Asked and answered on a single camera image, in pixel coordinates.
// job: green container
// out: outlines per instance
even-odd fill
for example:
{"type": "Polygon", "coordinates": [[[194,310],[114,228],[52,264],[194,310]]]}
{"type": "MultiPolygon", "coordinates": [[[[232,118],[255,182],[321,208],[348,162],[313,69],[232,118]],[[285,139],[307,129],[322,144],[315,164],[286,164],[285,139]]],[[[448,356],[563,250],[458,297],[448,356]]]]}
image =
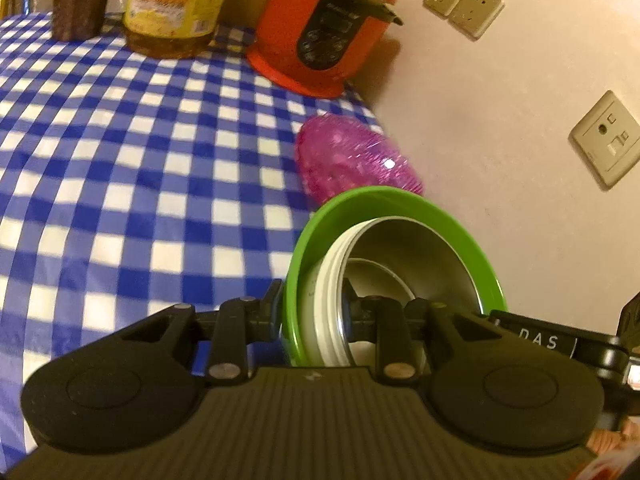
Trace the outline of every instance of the green container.
{"type": "Polygon", "coordinates": [[[409,191],[387,186],[359,187],[324,204],[311,218],[293,251],[284,291],[282,335],[294,366],[309,364],[298,322],[298,285],[349,227],[381,216],[413,218],[437,232],[458,254],[476,286],[482,310],[507,310],[489,261],[464,228],[442,209],[409,191]]]}

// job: ribbed black surface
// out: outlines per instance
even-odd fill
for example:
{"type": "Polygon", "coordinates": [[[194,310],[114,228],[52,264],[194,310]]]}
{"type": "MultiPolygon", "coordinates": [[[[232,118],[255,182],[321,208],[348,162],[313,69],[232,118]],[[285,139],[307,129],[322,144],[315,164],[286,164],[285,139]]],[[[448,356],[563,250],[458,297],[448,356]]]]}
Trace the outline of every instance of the ribbed black surface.
{"type": "Polygon", "coordinates": [[[10,480],[566,480],[585,449],[501,456],[443,430],[419,396],[365,368],[264,368],[211,390],[175,433],[147,447],[81,456],[40,447],[10,480]]]}

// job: display screen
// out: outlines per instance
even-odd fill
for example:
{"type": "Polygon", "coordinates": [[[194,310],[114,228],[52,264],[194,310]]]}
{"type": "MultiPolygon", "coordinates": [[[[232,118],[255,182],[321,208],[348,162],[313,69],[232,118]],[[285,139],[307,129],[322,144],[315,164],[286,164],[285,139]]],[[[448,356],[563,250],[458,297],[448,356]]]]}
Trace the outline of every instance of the display screen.
{"type": "Polygon", "coordinates": [[[351,28],[351,22],[342,19],[340,16],[338,16],[338,14],[335,14],[334,12],[325,12],[320,17],[320,23],[343,34],[345,32],[348,32],[351,28]]]}

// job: barcode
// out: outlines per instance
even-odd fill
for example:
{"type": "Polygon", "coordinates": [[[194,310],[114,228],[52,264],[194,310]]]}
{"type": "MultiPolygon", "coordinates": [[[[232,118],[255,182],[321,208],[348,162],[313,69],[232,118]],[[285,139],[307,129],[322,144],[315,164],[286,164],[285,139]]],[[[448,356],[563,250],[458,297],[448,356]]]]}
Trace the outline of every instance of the barcode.
{"type": "Polygon", "coordinates": [[[209,20],[196,20],[193,24],[193,31],[198,34],[200,32],[209,31],[209,20]]]}

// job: red pressure cooker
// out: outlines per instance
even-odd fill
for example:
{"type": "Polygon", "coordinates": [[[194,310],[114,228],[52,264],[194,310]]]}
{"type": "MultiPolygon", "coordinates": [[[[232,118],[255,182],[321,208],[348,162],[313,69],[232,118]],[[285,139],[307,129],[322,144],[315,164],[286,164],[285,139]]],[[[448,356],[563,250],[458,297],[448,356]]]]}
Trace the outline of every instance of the red pressure cooker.
{"type": "Polygon", "coordinates": [[[395,0],[268,0],[247,57],[263,76],[311,97],[338,97],[389,23],[395,0]]]}

